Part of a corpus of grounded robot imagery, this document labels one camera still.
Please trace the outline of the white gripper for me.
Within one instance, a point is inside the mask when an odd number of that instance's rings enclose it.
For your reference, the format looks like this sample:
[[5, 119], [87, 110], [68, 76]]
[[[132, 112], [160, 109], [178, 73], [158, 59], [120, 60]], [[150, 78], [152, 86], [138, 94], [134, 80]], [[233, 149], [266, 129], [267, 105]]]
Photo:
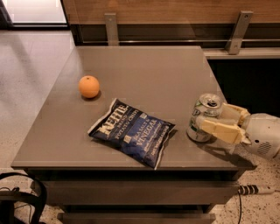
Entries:
[[246, 108], [223, 102], [220, 118], [233, 120], [236, 124], [203, 115], [196, 119], [196, 123], [200, 130], [223, 142], [241, 143], [252, 154], [268, 160], [280, 160], [279, 117], [265, 113], [250, 115]]

